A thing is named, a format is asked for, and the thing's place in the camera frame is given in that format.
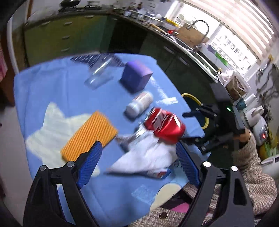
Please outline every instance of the orange sponge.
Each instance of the orange sponge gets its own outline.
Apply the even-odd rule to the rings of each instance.
[[[89,151],[96,140],[104,147],[118,131],[102,113],[96,111],[72,136],[60,151],[65,161],[76,161],[81,153]]]

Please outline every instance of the hand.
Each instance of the hand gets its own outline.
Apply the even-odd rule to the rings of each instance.
[[[247,128],[245,128],[245,133],[239,136],[235,136],[234,139],[237,139],[242,143],[246,143],[249,141],[250,137],[251,137],[250,131]]]

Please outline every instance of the table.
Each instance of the table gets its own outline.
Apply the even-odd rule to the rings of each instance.
[[[185,123],[188,135],[204,135],[195,117],[187,119],[181,117],[181,114],[190,111],[190,108],[157,65],[155,59],[132,54],[116,54],[116,56],[124,63],[139,60],[154,72],[145,88],[154,96],[154,102],[150,108],[160,106],[177,114]],[[130,94],[119,83],[123,69],[120,67],[114,70],[114,79],[94,91],[84,85],[84,81],[90,76],[88,66],[73,63],[70,58],[41,63],[20,72],[15,77],[14,90],[18,119],[24,139],[26,140],[42,127],[45,111],[50,102],[56,103],[65,117],[84,113],[92,114],[99,110],[109,118],[112,125],[119,130],[119,134],[132,133],[138,121],[143,120],[145,116],[142,115],[137,120],[130,121],[123,114],[126,105],[137,95]],[[172,104],[162,102],[172,97],[176,100]],[[191,146],[191,148],[202,157],[197,147]],[[157,207],[169,199],[166,196],[165,201],[161,198],[160,201],[154,202],[156,194],[164,185],[169,183],[176,185],[175,188],[171,187],[171,190],[163,187],[171,197],[188,182],[181,166],[174,168],[172,174],[164,180],[144,176],[104,174],[104,170],[123,154],[117,142],[111,141],[104,148],[98,162],[100,175],[91,178],[89,183],[81,189],[89,209],[101,227],[130,224],[148,214],[151,206]],[[42,165],[42,160],[28,149],[27,160],[31,176],[34,178]],[[66,219],[74,223],[62,187],[58,188],[58,192]]]

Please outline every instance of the wooden cutting board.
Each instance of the wooden cutting board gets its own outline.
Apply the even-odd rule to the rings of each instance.
[[[177,38],[182,40],[191,48],[194,48],[195,45],[198,45],[201,42],[205,35],[193,27],[188,30],[188,26],[188,24],[185,24],[182,28],[179,29]],[[203,42],[207,42],[208,40],[209,38],[206,37]]]

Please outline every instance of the knitted sweater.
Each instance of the knitted sweater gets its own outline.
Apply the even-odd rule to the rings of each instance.
[[[242,149],[232,152],[232,158],[234,165],[238,167],[244,178],[247,191],[253,202],[254,215],[265,213],[273,204],[277,195],[277,189],[274,179],[262,172],[262,168],[259,165],[260,158],[256,150],[256,141],[253,135],[251,135],[250,140]],[[194,198],[197,192],[197,189],[189,183],[183,187],[183,190],[192,198]],[[216,185],[209,206],[211,213],[216,208],[219,190],[220,185]],[[168,217],[160,219],[159,215],[162,212],[166,212]],[[148,215],[130,224],[129,227],[177,227],[184,216],[185,213],[157,208]],[[211,218],[212,214],[209,213],[205,217],[204,222]]]

